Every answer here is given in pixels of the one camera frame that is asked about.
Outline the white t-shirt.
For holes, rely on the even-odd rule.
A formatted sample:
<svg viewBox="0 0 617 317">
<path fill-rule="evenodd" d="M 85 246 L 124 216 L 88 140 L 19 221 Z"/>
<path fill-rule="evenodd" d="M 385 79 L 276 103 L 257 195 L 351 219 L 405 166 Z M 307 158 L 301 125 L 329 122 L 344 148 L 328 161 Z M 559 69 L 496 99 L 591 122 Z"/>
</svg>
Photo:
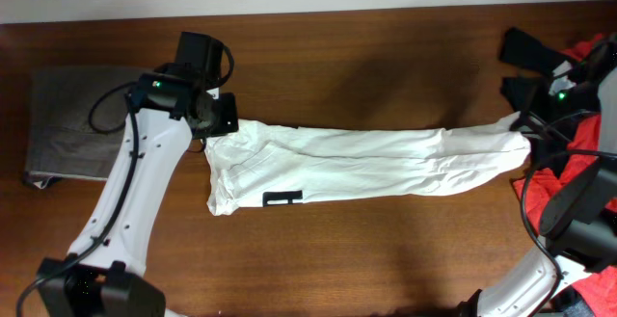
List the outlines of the white t-shirt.
<svg viewBox="0 0 617 317">
<path fill-rule="evenodd" d="M 272 203 L 441 197 L 474 189 L 520 167 L 530 141 L 509 115 L 454 129 L 342 130 L 242 119 L 237 132 L 208 140 L 207 201 L 215 216 Z"/>
</svg>

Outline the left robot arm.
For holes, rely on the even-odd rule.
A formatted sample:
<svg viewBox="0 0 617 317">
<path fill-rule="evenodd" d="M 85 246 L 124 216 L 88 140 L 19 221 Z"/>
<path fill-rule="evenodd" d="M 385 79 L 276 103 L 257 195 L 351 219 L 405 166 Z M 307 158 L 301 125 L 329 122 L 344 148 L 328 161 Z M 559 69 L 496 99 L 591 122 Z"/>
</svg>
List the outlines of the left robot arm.
<svg viewBox="0 0 617 317">
<path fill-rule="evenodd" d="M 62 260 L 45 258 L 15 307 L 38 292 L 51 316 L 170 316 L 164 293 L 144 278 L 148 243 L 163 196 L 194 140 L 238 129 L 228 46 L 181 34 L 174 60 L 121 86 L 122 141 L 87 224 Z"/>
</svg>

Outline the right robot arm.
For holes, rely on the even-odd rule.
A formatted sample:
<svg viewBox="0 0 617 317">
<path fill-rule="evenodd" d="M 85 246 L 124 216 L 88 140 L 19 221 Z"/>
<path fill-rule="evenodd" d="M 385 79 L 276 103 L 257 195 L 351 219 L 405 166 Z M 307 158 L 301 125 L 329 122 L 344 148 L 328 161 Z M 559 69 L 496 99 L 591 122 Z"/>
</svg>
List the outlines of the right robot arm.
<svg viewBox="0 0 617 317">
<path fill-rule="evenodd" d="M 549 199 L 537 227 L 522 217 L 534 243 L 531 251 L 498 284 L 459 303 L 457 316 L 534 316 L 563 289 L 616 264 L 616 214 L 607 207 L 616 197 L 616 38 L 596 42 L 577 61 L 512 28 L 499 57 L 541 73 L 548 85 L 574 82 L 550 96 L 546 119 L 533 112 L 537 96 L 531 94 L 514 128 L 527 127 L 545 140 L 561 138 L 559 124 L 580 115 L 585 102 L 593 104 L 602 122 L 597 148 L 564 153 L 571 159 L 589 157 L 591 164 Z"/>
</svg>

